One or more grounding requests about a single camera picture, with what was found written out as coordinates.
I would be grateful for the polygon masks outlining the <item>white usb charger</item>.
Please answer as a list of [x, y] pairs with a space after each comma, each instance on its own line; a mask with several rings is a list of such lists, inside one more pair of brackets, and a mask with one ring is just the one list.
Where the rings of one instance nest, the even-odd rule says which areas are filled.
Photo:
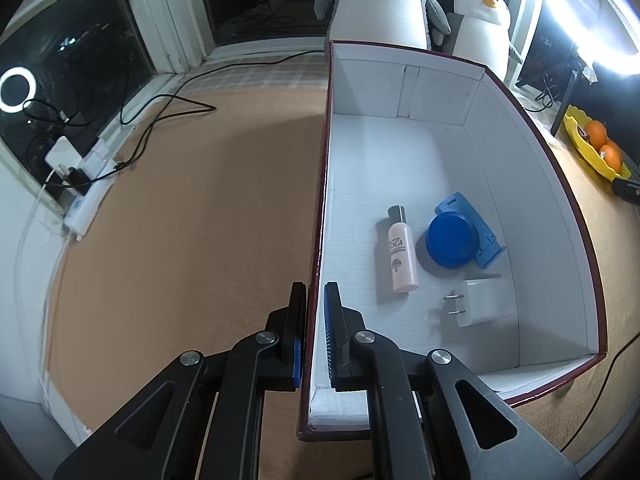
[[494, 322], [515, 312], [513, 289], [506, 278], [462, 281], [442, 301], [445, 314], [461, 328]]

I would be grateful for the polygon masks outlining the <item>light blue phone stand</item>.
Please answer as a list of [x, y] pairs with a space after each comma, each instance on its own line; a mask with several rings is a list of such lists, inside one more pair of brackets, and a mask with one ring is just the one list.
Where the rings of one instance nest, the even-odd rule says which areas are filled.
[[435, 244], [433, 259], [440, 265], [455, 269], [474, 261], [488, 269], [506, 250], [488, 223], [460, 192], [445, 198], [435, 207], [435, 235], [442, 239]]

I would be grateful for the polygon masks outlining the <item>pink lotion bottle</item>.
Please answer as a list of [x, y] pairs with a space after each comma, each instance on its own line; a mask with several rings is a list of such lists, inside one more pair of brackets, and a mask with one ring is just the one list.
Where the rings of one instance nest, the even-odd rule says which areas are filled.
[[387, 214], [390, 219], [387, 237], [393, 291], [408, 294], [419, 288], [418, 262], [412, 231], [408, 226], [403, 206], [391, 206]]

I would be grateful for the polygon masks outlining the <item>blue round tin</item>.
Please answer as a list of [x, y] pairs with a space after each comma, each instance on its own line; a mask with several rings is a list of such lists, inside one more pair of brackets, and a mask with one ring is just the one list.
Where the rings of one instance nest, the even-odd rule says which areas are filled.
[[426, 231], [427, 252], [444, 268], [457, 269], [470, 263], [475, 258], [478, 244], [476, 227], [457, 211], [438, 214]]

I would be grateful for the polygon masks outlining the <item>wrapped candy pile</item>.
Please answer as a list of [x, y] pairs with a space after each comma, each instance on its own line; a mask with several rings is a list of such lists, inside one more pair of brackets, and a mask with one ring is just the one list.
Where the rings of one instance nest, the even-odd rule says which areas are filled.
[[589, 134], [587, 133], [587, 131], [584, 128], [582, 128], [580, 125], [578, 125], [577, 131], [578, 131], [578, 133], [579, 133], [579, 135], [580, 135], [580, 137], [582, 139], [584, 139], [586, 142], [590, 143], [590, 136], [589, 136]]

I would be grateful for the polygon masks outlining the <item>yellow fruit bowl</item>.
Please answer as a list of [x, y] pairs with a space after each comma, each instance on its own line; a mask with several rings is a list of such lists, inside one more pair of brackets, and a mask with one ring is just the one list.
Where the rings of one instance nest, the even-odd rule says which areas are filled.
[[598, 174], [611, 182], [616, 178], [627, 180], [631, 177], [622, 151], [608, 138], [602, 122], [570, 105], [564, 114], [563, 125], [578, 153]]

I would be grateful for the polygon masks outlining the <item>small plush penguin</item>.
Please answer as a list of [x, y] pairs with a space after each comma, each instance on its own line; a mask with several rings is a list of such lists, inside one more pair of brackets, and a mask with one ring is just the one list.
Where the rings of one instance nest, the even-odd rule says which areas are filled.
[[510, 54], [511, 14], [503, 0], [454, 0], [448, 13], [451, 34], [442, 50], [486, 65], [501, 80], [506, 78]]

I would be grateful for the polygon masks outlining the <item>white power strip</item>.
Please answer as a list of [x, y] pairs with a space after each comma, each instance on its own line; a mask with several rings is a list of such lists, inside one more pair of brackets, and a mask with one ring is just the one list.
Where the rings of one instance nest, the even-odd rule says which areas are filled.
[[79, 169], [92, 181], [85, 194], [78, 194], [64, 217], [64, 226], [76, 240], [86, 236], [99, 206], [117, 178], [116, 162], [110, 147], [99, 140], [79, 163]]

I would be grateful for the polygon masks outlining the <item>large plush penguin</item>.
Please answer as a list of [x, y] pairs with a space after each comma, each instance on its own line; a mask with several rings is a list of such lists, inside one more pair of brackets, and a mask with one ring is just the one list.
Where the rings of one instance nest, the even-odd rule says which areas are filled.
[[437, 0], [314, 0], [314, 15], [329, 22], [326, 41], [367, 41], [430, 50], [451, 26]]

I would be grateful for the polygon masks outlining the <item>white wall charger block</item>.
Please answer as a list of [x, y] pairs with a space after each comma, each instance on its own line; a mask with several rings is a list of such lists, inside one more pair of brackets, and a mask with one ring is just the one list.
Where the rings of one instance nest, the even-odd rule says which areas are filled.
[[44, 156], [44, 161], [51, 169], [67, 174], [71, 169], [79, 168], [82, 156], [66, 136], [60, 136]]

